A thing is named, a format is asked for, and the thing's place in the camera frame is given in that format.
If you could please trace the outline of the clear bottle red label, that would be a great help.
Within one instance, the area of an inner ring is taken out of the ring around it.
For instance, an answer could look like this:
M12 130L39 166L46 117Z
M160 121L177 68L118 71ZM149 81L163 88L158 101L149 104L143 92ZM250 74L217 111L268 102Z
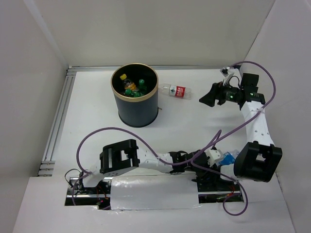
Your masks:
M191 89L188 87L183 87L179 85L172 85L172 84L160 84L159 85L159 92L175 98L190 100L191 99Z

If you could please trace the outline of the clear bottle blue label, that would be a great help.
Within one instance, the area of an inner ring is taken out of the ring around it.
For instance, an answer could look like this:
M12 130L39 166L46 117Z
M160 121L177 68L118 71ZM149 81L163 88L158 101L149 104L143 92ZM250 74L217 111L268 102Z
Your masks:
M234 164L237 156L239 155L238 150L232 150L224 153L224 158L219 162L219 165L230 165Z

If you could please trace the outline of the small green bottle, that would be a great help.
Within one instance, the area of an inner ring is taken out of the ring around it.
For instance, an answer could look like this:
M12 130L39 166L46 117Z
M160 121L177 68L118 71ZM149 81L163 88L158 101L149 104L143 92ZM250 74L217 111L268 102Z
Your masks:
M126 89L124 95L129 98L138 98L141 96L139 91L132 91L131 89Z

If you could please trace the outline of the clear bottle yellow cap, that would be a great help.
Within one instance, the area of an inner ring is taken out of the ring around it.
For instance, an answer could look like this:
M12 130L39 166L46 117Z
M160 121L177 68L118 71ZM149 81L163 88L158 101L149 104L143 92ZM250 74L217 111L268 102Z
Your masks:
M135 83L131 79L129 79L126 74L120 75L120 79L121 79L121 81L123 83L123 86L124 86L125 90L129 89L129 90L131 90L133 92L137 92L138 91L138 88L135 85Z

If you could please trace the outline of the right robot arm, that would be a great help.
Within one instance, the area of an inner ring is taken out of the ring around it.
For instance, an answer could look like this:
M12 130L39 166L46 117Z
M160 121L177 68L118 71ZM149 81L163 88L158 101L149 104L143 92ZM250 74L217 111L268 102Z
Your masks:
M259 76L245 73L233 87L230 80L235 77L234 73L227 69L222 73L223 81L214 83L199 102L210 107L227 101L237 103L246 122L247 143L233 164L220 167L221 174L212 178L212 185L217 190L224 190L230 179L267 183L282 158L282 149L275 146L268 131L264 111L266 101L264 95L258 93Z

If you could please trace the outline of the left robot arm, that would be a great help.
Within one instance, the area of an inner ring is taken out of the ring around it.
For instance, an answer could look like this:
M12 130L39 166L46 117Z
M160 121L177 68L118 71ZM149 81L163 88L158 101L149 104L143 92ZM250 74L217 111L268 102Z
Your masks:
M76 180L69 181L69 194L95 195L109 194L110 187L106 177L117 177L136 168L145 168L169 175L179 175L193 171L196 177L198 191L211 191L214 188L214 178L208 172L192 165L195 152L183 150L171 151L154 155L150 150L139 149L134 139L117 142L103 147L99 160L90 169L80 171Z

